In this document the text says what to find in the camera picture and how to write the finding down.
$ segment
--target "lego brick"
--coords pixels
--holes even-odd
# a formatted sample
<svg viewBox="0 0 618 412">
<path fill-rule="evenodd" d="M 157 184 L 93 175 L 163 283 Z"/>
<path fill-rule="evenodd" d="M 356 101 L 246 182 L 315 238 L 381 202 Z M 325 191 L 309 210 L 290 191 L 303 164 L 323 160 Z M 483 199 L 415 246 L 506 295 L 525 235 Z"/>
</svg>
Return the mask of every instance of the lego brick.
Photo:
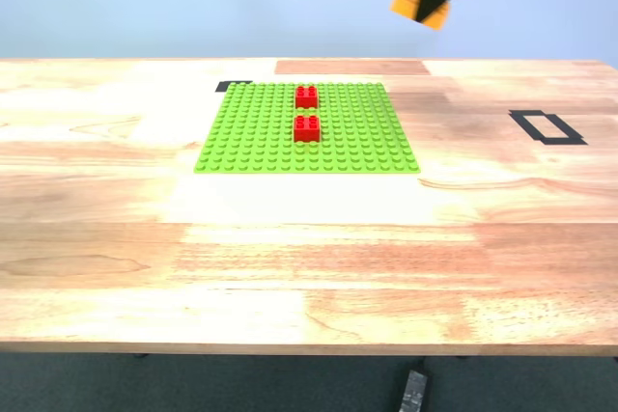
<svg viewBox="0 0 618 412">
<path fill-rule="evenodd" d="M 295 108 L 294 83 L 231 85 L 195 173 L 420 172 L 381 84 L 315 84 L 320 108 Z M 296 116 L 320 118 L 320 142 L 294 141 Z"/>
<path fill-rule="evenodd" d="M 295 142 L 320 142 L 320 119 L 313 115 L 308 118 L 296 116 L 294 119 Z"/>
<path fill-rule="evenodd" d="M 253 81 L 219 81 L 215 92 L 227 92 L 230 84 L 251 84 Z"/>
<path fill-rule="evenodd" d="M 393 0 L 390 10 L 413 20 L 416 17 L 419 3 L 420 0 Z M 439 9 L 430 14 L 422 24 L 434 30 L 440 30 L 448 16 L 449 8 L 448 3 L 443 4 Z"/>
<path fill-rule="evenodd" d="M 316 86 L 299 86 L 295 92 L 296 108 L 318 108 L 318 89 Z"/>
</svg>

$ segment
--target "wood grain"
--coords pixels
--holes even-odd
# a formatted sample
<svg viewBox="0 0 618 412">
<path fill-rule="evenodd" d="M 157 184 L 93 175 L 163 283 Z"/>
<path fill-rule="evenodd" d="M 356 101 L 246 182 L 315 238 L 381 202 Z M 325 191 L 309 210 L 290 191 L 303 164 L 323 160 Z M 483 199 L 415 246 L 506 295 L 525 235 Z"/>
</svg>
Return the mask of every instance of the wood grain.
<svg viewBox="0 0 618 412">
<path fill-rule="evenodd" d="M 422 173 L 193 175 L 234 79 L 382 82 Z M 0 350 L 616 356 L 617 110 L 592 61 L 0 62 Z"/>
<path fill-rule="evenodd" d="M 279 60 L 276 74 L 429 74 L 419 60 Z"/>
</svg>

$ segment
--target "green lego baseplate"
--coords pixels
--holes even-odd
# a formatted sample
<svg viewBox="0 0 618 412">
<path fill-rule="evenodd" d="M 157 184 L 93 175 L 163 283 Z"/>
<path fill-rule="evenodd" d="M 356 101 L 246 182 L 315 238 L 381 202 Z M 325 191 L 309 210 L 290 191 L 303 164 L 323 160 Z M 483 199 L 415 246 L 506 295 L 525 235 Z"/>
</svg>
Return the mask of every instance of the green lego baseplate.
<svg viewBox="0 0 618 412">
<path fill-rule="evenodd" d="M 316 86 L 318 108 L 295 108 L 295 89 Z M 320 118 L 320 142 L 294 142 L 295 116 Z M 418 174 L 381 84 L 231 84 L 195 173 Z"/>
</svg>

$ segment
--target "dark floor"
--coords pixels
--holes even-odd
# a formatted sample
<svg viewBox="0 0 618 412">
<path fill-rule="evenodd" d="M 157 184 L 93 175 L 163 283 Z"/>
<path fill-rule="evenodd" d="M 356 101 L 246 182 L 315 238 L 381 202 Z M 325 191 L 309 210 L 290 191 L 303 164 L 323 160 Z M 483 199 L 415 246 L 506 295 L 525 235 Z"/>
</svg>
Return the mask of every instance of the dark floor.
<svg viewBox="0 0 618 412">
<path fill-rule="evenodd" d="M 417 358 L 0 353 L 1 412 L 396 412 Z M 429 358 L 429 412 L 616 412 L 610 358 Z"/>
</svg>

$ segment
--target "tabletop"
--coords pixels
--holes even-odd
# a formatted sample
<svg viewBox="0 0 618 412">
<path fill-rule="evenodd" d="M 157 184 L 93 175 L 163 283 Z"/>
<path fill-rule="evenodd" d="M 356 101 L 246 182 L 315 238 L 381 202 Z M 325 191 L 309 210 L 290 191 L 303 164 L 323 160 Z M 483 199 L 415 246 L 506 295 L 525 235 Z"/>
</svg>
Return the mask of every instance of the tabletop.
<svg viewBox="0 0 618 412">
<path fill-rule="evenodd" d="M 194 174 L 224 81 L 381 83 L 421 171 Z M 0 350 L 618 356 L 617 222 L 599 62 L 0 62 Z"/>
</svg>

